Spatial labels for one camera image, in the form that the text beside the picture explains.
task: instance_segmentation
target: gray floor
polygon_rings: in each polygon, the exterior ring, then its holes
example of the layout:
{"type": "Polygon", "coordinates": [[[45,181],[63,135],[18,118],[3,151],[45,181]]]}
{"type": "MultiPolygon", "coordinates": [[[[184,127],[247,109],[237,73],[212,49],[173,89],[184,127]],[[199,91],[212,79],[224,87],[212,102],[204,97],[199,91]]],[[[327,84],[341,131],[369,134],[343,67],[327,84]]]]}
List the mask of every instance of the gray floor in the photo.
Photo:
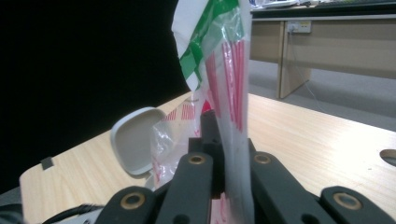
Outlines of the gray floor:
{"type": "MultiPolygon", "coordinates": [[[[249,68],[249,92],[279,100],[277,64],[250,61],[249,68]]],[[[307,86],[279,101],[396,132],[396,79],[313,69],[307,86]]],[[[0,205],[9,203],[21,203],[20,188],[0,195],[0,205]]]]}

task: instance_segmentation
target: desk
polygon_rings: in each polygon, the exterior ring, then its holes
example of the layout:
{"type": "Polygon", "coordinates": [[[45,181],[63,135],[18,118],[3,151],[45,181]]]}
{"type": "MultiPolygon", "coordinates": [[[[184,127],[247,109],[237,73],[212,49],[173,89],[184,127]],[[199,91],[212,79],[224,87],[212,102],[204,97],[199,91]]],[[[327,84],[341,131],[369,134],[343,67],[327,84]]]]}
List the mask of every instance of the desk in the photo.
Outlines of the desk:
{"type": "MultiPolygon", "coordinates": [[[[165,113],[186,95],[159,106],[165,113]]],[[[255,148],[275,155],[310,192],[330,186],[354,189],[396,218],[396,167],[379,153],[396,148],[396,133],[250,94],[248,136],[255,148]]],[[[22,174],[23,213],[38,223],[82,203],[106,204],[120,189],[143,186],[118,164],[109,132],[22,174]]]]}
{"type": "Polygon", "coordinates": [[[277,98],[306,82],[311,68],[396,78],[395,3],[261,9],[252,14],[250,59],[278,64],[277,98]],[[288,21],[312,21],[312,32],[290,35],[288,21]]]}

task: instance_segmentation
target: plastic bag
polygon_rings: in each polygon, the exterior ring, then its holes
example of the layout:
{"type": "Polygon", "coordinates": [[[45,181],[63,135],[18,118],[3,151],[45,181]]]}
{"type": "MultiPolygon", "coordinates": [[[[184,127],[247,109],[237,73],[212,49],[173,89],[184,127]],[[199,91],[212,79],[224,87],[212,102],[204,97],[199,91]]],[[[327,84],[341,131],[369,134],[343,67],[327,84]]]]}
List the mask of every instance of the plastic bag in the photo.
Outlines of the plastic bag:
{"type": "Polygon", "coordinates": [[[169,181],[200,115],[215,109],[225,156],[225,197],[212,202],[211,223],[253,223],[247,107],[251,16],[248,1],[179,0],[172,30],[190,99],[154,125],[156,187],[169,181]]]}

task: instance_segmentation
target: wall outlet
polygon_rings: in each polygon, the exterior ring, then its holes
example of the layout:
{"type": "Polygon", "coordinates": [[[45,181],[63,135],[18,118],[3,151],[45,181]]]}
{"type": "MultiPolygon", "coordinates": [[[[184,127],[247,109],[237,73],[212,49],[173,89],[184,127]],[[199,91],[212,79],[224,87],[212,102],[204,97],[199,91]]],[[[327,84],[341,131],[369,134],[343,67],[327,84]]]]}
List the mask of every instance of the wall outlet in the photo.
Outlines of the wall outlet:
{"type": "Polygon", "coordinates": [[[311,33],[311,21],[288,21],[288,32],[311,33]]]}

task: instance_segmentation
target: gray plastic lid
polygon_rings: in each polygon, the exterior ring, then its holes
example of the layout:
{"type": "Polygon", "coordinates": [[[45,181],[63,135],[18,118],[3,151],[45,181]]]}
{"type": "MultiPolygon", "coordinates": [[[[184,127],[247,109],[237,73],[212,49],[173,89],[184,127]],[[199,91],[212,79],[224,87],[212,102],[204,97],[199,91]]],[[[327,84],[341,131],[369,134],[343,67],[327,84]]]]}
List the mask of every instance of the gray plastic lid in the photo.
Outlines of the gray plastic lid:
{"type": "Polygon", "coordinates": [[[142,175],[152,168],[150,136],[152,126],[165,118],[155,107],[144,107],[114,124],[110,132],[113,151],[130,175],[142,175]]]}

